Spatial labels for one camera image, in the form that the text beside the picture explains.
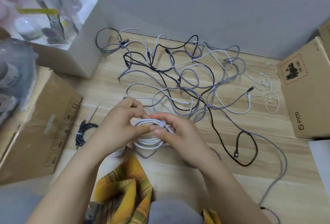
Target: wall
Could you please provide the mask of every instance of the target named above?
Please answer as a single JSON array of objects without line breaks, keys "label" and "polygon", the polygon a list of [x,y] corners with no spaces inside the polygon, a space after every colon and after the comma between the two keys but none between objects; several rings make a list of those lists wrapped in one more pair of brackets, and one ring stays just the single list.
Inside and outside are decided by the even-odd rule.
[{"label": "wall", "polygon": [[109,24],[284,59],[330,17],[330,0],[100,0]]}]

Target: fingernail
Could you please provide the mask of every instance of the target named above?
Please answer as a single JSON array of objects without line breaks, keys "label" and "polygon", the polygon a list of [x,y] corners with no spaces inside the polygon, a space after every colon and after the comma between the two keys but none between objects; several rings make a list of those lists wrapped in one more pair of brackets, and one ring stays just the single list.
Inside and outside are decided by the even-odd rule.
[{"label": "fingernail", "polygon": [[162,132],[162,129],[155,129],[155,136],[160,136],[160,133]]}]

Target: tabletop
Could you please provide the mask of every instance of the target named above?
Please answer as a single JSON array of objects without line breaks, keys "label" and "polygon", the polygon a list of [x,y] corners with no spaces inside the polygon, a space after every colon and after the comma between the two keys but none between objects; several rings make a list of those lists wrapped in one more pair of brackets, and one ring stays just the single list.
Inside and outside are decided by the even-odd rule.
[{"label": "tabletop", "polygon": [[[146,37],[145,40],[141,35],[130,33],[123,33],[122,37],[123,39],[129,38],[131,41],[147,41],[151,49],[154,48],[156,42],[156,38]],[[111,42],[118,42],[116,35],[111,37]],[[168,46],[167,40],[160,39],[159,43]],[[179,42],[171,41],[172,47],[180,45],[181,43]],[[141,43],[132,43],[129,45],[129,49],[130,51],[146,53],[146,49]],[[126,88],[130,84],[142,82],[157,85],[152,78],[138,72],[129,73],[123,76],[120,81],[117,79],[126,70],[123,60],[125,52],[127,50],[120,49],[102,58],[91,79],[61,75],[84,98],[55,172],[55,177],[59,175],[76,152],[75,134],[80,123],[96,109],[99,103],[100,106],[92,119],[92,122],[96,124],[100,124],[107,112],[122,100],[126,95]],[[228,54],[234,57],[237,53],[228,51]],[[143,61],[138,55],[133,56]],[[223,52],[214,53],[214,56],[221,61],[226,58]],[[272,65],[267,64],[277,65],[279,62],[279,60],[244,53],[240,53],[239,57],[246,63],[247,69],[245,74],[248,77],[240,75],[235,80],[219,86],[217,93],[225,105],[232,102],[251,86],[262,87],[253,80],[261,82],[264,77],[260,73],[272,73],[275,70]],[[175,63],[182,63],[190,59],[183,53],[175,54],[174,58]],[[212,57],[206,56],[201,62],[212,68],[216,80],[219,81],[221,79],[222,69],[219,68],[219,65]],[[155,63],[157,68],[166,68],[171,65],[169,55],[164,48],[157,50]],[[242,63],[238,63],[238,66],[243,68]],[[143,70],[157,77],[156,72],[145,67],[133,65],[132,69]],[[193,69],[199,74],[200,84],[211,84],[211,78],[205,68],[195,66]],[[233,75],[235,71],[232,70],[228,73]],[[191,72],[187,72],[184,76],[190,79],[191,82],[195,80]],[[287,173],[272,188],[263,206],[276,212],[282,223],[328,223],[330,220],[329,198],[321,182],[308,141],[295,138],[280,84],[275,78],[271,78],[271,80],[273,81],[273,89],[278,90],[276,93],[279,102],[277,113],[271,114],[266,110],[263,97],[264,92],[257,89],[250,92],[251,109],[248,113],[239,115],[227,112],[239,126],[250,132],[267,137],[278,145],[287,156]],[[171,79],[165,77],[165,81],[168,85],[175,87],[175,82]],[[135,85],[129,90],[129,95],[132,97],[152,97],[155,92],[156,90],[153,88]],[[179,91],[174,91],[171,94],[173,98],[178,100],[190,101],[188,96]],[[230,107],[232,110],[241,112],[247,110],[247,108],[248,103],[245,96]],[[212,114],[215,127],[219,131],[228,151],[233,155],[236,138],[240,130],[221,111],[212,110]],[[204,119],[196,123],[196,126],[207,144],[219,152],[225,165],[234,174],[246,192],[254,201],[259,202],[268,186],[284,169],[284,159],[281,153],[273,145],[257,137],[255,139],[259,148],[258,156],[249,167],[242,167],[230,159],[224,151],[217,134],[211,127],[208,113]],[[93,130],[86,132],[86,140],[88,140],[92,132]],[[254,153],[255,148],[252,140],[248,136],[242,135],[239,143],[238,160],[247,163],[253,158]],[[98,179],[114,169],[123,159],[107,157],[99,169]],[[187,202],[197,211],[200,211],[203,207],[210,207],[208,194],[200,172],[195,168],[188,167],[173,149],[162,147],[151,158],[139,158],[139,161],[151,181],[157,200],[166,198],[180,199]]]}]

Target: forearm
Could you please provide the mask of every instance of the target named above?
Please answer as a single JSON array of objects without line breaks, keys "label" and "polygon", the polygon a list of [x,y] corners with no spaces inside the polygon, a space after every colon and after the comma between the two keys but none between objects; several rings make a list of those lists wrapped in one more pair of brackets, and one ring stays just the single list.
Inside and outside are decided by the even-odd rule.
[{"label": "forearm", "polygon": [[72,157],[50,191],[39,202],[27,223],[82,223],[104,157],[92,143]]},{"label": "forearm", "polygon": [[214,153],[204,159],[199,170],[223,224],[271,223]]}]

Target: white paper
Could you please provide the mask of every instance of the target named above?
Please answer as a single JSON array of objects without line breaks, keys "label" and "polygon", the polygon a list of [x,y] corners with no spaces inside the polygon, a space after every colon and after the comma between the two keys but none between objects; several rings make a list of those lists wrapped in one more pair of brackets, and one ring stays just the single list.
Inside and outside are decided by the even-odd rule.
[{"label": "white paper", "polygon": [[308,142],[325,191],[330,198],[330,140]]}]

